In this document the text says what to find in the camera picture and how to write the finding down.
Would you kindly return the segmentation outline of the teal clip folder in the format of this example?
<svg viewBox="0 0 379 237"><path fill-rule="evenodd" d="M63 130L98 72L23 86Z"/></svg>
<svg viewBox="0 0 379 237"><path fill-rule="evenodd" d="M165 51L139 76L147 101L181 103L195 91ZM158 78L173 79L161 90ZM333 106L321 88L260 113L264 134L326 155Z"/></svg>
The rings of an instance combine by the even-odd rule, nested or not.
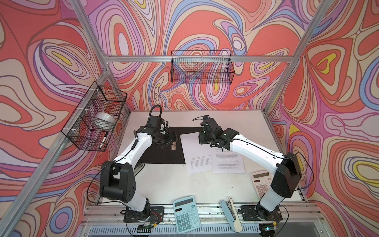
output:
<svg viewBox="0 0 379 237"><path fill-rule="evenodd" d="M201 127L172 127L178 137L182 134L198 133ZM185 157L181 141L177 141L176 149L172 150L171 145L163 148L157 145L150 146L140 158L138 164L163 164L163 165L184 165Z"/></svg>

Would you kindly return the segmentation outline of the white printed paper sheets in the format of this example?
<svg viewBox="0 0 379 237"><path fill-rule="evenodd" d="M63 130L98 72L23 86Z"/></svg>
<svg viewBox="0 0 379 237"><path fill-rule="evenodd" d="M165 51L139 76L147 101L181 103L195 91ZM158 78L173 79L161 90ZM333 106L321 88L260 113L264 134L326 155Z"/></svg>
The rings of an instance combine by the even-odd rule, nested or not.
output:
<svg viewBox="0 0 379 237"><path fill-rule="evenodd" d="M246 173L243 155L221 148L213 148L212 169L215 174Z"/></svg>

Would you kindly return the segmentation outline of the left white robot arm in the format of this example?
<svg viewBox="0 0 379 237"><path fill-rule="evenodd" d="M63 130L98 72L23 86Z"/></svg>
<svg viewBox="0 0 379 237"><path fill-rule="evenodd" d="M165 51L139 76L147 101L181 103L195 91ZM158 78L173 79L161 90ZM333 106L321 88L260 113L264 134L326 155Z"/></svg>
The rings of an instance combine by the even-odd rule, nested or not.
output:
<svg viewBox="0 0 379 237"><path fill-rule="evenodd" d="M176 131L134 132L134 140L113 161L104 162L100 171L100 197L119 201L136 212L148 209L148 199L137 192L134 169L152 145L165 147L177 142Z"/></svg>

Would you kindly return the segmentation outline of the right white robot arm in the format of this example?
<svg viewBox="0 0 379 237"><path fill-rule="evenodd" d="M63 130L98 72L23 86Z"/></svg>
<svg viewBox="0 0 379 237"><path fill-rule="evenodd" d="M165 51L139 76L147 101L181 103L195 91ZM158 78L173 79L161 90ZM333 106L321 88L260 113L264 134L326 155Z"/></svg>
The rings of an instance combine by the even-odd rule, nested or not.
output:
<svg viewBox="0 0 379 237"><path fill-rule="evenodd" d="M206 132L204 129L199 132L198 140L201 145L209 144L211 147L239 153L273 174L271 185L258 202L257 210L274 211L284 199L292 197L302 178L295 154L285 155L269 150L231 128L221 132Z"/></svg>

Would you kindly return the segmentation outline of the black silver stapler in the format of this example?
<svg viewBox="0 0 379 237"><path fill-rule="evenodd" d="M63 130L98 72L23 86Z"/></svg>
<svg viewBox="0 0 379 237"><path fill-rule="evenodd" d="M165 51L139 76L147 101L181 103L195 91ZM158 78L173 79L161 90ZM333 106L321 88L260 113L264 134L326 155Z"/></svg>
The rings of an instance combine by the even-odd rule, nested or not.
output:
<svg viewBox="0 0 379 237"><path fill-rule="evenodd" d="M145 167L145 164L143 163L138 163L135 168L134 168L134 176L137 176L142 170L143 168Z"/></svg>

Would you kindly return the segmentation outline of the black marker pen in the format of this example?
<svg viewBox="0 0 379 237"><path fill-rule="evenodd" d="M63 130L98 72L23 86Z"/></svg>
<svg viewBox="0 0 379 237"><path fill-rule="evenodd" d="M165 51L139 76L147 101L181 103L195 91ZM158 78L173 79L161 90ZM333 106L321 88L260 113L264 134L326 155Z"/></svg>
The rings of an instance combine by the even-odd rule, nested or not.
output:
<svg viewBox="0 0 379 237"><path fill-rule="evenodd" d="M99 150L102 150L102 148L103 148L103 146L105 144L105 141L106 141L106 139L108 137L108 134L109 134L108 132L105 133L105 136L103 137L103 139L102 139L102 141L101 141L101 143L99 145Z"/></svg>

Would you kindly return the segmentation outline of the white tape roll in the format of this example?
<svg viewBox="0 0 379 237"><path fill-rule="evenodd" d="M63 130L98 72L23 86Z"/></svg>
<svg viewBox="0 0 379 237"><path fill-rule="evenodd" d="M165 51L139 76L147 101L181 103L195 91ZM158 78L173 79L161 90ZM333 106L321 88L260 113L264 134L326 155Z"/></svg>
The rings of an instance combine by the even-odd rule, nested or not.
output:
<svg viewBox="0 0 379 237"><path fill-rule="evenodd" d="M105 112L98 112L95 115L95 117L98 118L98 119L104 120L106 122L112 123L112 124L116 123L115 118L112 115L110 115L108 113L105 113Z"/></svg>

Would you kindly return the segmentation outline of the pink white calculator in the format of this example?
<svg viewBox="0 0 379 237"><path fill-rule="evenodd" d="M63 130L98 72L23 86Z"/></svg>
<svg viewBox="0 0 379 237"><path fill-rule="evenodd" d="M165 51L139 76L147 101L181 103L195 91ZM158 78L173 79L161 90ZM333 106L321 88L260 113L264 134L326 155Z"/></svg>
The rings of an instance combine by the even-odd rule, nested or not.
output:
<svg viewBox="0 0 379 237"><path fill-rule="evenodd" d="M260 170L251 174L251 180L259 198L262 198L271 186L273 175L267 170Z"/></svg>

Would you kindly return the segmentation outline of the teal calculator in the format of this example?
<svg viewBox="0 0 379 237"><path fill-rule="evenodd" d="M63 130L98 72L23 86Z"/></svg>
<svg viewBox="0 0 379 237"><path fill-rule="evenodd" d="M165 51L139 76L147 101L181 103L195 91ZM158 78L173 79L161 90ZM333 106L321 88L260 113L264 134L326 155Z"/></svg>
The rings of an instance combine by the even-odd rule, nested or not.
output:
<svg viewBox="0 0 379 237"><path fill-rule="evenodd" d="M194 196L188 196L173 202L175 223L179 234L200 228L200 218Z"/></svg>

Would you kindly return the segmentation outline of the light blue stapler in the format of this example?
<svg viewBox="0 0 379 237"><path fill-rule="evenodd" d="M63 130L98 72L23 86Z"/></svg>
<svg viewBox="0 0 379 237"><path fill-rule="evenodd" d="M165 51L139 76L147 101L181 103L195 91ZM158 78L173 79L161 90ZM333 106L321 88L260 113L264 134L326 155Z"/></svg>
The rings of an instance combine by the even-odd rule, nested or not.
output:
<svg viewBox="0 0 379 237"><path fill-rule="evenodd" d="M237 209L233 203L232 198L229 197L228 200L222 200L220 202L220 206L230 228L234 232L240 233L242 231L242 224L238 217Z"/></svg>

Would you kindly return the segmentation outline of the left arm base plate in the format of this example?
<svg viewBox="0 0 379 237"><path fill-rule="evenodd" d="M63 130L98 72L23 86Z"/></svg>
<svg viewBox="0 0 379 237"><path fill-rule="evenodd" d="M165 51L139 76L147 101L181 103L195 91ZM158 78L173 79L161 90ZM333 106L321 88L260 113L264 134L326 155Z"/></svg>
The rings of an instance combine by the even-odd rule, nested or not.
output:
<svg viewBox="0 0 379 237"><path fill-rule="evenodd" d="M164 206L151 206L149 210L142 212L133 211L130 208L120 212L125 223L150 223L159 224L164 220Z"/></svg>

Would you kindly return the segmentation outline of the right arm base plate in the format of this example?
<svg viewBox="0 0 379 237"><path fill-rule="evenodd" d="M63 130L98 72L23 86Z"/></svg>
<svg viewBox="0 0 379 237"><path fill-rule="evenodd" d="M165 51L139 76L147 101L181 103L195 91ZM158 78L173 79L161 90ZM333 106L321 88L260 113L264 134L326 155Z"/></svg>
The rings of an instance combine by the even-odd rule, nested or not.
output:
<svg viewBox="0 0 379 237"><path fill-rule="evenodd" d="M276 206L273 211L267 211L260 205L242 205L237 210L242 214L244 221L264 221L264 222L280 222L283 220L279 206Z"/></svg>

